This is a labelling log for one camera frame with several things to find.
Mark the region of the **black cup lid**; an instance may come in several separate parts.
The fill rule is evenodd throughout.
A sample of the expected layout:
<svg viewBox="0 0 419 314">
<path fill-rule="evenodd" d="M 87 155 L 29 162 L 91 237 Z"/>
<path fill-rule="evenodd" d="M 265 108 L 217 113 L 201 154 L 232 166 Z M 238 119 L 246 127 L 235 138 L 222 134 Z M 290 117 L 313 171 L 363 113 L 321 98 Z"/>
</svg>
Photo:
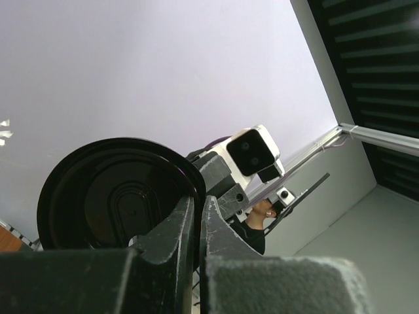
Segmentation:
<svg viewBox="0 0 419 314">
<path fill-rule="evenodd" d="M 37 205 L 39 238 L 46 250 L 127 247 L 183 197 L 201 213 L 205 196 L 199 170 L 174 150 L 138 138 L 95 141 L 47 177 Z"/>
</svg>

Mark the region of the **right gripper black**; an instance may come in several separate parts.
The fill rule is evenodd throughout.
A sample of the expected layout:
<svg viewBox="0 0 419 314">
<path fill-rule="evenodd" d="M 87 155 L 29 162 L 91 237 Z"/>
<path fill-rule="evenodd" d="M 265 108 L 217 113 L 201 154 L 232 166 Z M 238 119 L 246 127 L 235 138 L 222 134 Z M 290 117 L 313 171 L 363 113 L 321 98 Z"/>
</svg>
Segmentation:
<svg viewBox="0 0 419 314">
<path fill-rule="evenodd" d="M 204 178 L 206 195 L 217 199 L 222 218 L 230 220 L 248 205 L 248 197 L 242 186 L 233 179 L 232 170 L 222 156 L 216 152 L 203 153 L 203 150 L 191 152 L 186 159 Z"/>
</svg>

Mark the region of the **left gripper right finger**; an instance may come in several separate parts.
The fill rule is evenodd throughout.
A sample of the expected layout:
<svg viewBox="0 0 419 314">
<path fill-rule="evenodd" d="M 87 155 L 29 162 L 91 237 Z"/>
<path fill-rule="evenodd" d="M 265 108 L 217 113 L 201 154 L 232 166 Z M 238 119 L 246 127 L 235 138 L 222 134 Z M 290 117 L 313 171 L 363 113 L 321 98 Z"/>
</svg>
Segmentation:
<svg viewBox="0 0 419 314">
<path fill-rule="evenodd" d="M 200 239 L 201 313 L 372 313 L 365 278 L 345 259 L 265 257 L 206 198 Z"/>
</svg>

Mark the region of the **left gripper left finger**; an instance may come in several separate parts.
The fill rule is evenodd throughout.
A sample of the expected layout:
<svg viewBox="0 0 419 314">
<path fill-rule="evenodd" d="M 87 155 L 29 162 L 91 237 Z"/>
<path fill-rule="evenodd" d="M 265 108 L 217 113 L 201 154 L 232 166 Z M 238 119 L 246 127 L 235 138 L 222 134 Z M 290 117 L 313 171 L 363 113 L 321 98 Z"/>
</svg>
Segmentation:
<svg viewBox="0 0 419 314">
<path fill-rule="evenodd" d="M 1 255 L 2 313 L 190 313 L 194 200 L 132 246 Z"/>
</svg>

